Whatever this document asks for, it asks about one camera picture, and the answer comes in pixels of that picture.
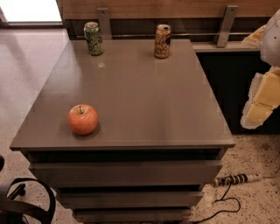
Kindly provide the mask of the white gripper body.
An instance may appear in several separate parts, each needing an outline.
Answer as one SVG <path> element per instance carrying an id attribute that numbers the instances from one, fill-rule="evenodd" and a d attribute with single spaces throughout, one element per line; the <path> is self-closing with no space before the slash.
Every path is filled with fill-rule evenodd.
<path id="1" fill-rule="evenodd" d="M 261 38 L 261 60 L 280 67 L 280 9 L 269 19 Z"/>

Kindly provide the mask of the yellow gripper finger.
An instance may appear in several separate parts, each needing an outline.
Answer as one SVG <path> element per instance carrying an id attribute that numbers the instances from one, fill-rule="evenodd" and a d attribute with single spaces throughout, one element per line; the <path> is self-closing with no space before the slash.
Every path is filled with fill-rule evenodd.
<path id="1" fill-rule="evenodd" d="M 241 42 L 244 46 L 250 48 L 260 48 L 261 47 L 261 40 L 263 36 L 263 32 L 266 28 L 266 25 L 259 27 L 257 30 L 249 34 L 246 38 L 243 39 Z"/>
<path id="2" fill-rule="evenodd" d="M 267 73 L 256 73 L 242 111 L 241 126 L 254 130 L 280 106 L 280 68 L 273 66 Z"/>

